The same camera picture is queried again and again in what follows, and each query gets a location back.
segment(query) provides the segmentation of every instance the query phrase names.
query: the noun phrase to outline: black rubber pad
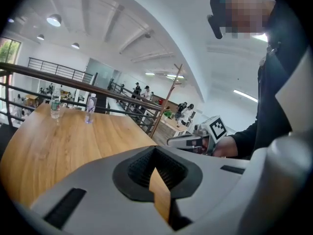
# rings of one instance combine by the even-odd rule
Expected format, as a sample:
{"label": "black rubber pad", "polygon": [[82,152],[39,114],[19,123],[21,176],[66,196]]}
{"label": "black rubber pad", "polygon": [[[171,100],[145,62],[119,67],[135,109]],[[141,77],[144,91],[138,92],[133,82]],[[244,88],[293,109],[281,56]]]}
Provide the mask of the black rubber pad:
{"label": "black rubber pad", "polygon": [[233,167],[233,166],[229,166],[229,165],[223,165],[221,167],[221,170],[225,170],[225,171],[229,171],[229,172],[233,172],[233,173],[237,173],[237,174],[241,174],[241,175],[245,172],[245,169]]}
{"label": "black rubber pad", "polygon": [[83,189],[72,188],[44,217],[44,220],[61,229],[85,194],[86,191]]}

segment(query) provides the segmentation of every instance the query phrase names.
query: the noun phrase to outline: desk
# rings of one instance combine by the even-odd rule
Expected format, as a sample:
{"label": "desk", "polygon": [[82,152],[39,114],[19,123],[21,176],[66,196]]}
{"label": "desk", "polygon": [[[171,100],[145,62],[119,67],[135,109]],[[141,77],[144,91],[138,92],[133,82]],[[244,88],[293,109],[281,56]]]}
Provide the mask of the desk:
{"label": "desk", "polygon": [[188,127],[183,124],[180,124],[180,127],[177,127],[177,121],[175,119],[161,117],[160,121],[175,131],[174,137],[185,135],[188,130]]}
{"label": "desk", "polygon": [[[41,104],[17,130],[0,163],[0,179],[9,197],[31,204],[80,166],[127,150],[156,145],[130,117],[61,108],[52,119],[50,105]],[[170,192],[155,170],[150,180],[155,207],[168,220]]]}
{"label": "desk", "polygon": [[31,94],[27,94],[25,97],[28,98],[28,100],[32,102],[32,105],[35,105],[35,100],[38,98],[37,96],[31,95]]}

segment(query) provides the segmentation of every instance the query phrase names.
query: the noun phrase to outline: ceiling light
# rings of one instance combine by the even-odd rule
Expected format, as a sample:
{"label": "ceiling light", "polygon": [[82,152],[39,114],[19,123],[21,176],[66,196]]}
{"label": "ceiling light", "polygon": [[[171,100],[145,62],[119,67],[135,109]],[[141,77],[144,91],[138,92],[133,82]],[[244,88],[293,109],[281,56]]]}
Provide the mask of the ceiling light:
{"label": "ceiling light", "polygon": [[260,40],[262,40],[264,42],[268,41],[268,37],[265,35],[265,33],[263,35],[256,35],[256,36],[252,36],[252,37],[254,37],[256,39],[260,39]]}
{"label": "ceiling light", "polygon": [[75,48],[75,49],[79,49],[79,44],[78,43],[73,43],[72,47]]}
{"label": "ceiling light", "polygon": [[258,102],[258,100],[255,99],[254,97],[251,97],[251,96],[249,96],[249,95],[247,95],[247,94],[244,94],[244,93],[242,93],[242,92],[239,92],[239,91],[237,91],[237,90],[234,90],[234,93],[237,93],[237,94],[239,94],[239,95],[241,95],[241,96],[245,96],[245,97],[247,97],[247,98],[253,100],[254,102]]}
{"label": "ceiling light", "polygon": [[62,18],[58,14],[53,14],[47,18],[47,22],[53,26],[60,27],[61,22],[62,22]]}
{"label": "ceiling light", "polygon": [[40,34],[38,37],[37,37],[39,40],[45,40],[45,36],[43,34]]}
{"label": "ceiling light", "polygon": [[[176,77],[176,75],[167,75],[169,77]],[[183,76],[178,76],[178,78],[184,78]]]}

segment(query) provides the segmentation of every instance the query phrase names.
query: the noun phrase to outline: man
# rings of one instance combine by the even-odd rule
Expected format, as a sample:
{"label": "man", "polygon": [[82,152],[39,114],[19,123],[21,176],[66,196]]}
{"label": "man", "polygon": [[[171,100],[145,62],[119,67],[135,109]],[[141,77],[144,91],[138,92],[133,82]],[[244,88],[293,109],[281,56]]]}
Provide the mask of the man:
{"label": "man", "polygon": [[145,87],[145,92],[143,94],[141,94],[141,96],[143,96],[145,99],[149,100],[150,101],[150,98],[151,98],[151,92],[150,92],[150,87],[147,85]]}
{"label": "man", "polygon": [[174,116],[175,120],[177,121],[180,116],[181,116],[181,112],[187,107],[187,102],[184,102],[183,104],[179,104],[177,107],[177,112]]}
{"label": "man", "polygon": [[136,88],[133,88],[133,90],[134,90],[134,94],[136,94],[136,95],[139,95],[140,94],[140,86],[139,86],[139,83],[137,82],[136,83]]}
{"label": "man", "polygon": [[208,17],[215,35],[226,26],[232,32],[266,33],[266,59],[258,71],[259,98],[256,121],[242,132],[218,142],[214,156],[240,158],[267,147],[291,131],[289,121],[275,98],[309,47],[304,30],[282,0],[211,0],[213,16]]}
{"label": "man", "polygon": [[193,113],[194,105],[190,104],[187,108],[183,109],[181,112],[180,121],[183,125],[186,125],[188,121],[191,121],[191,114]]}

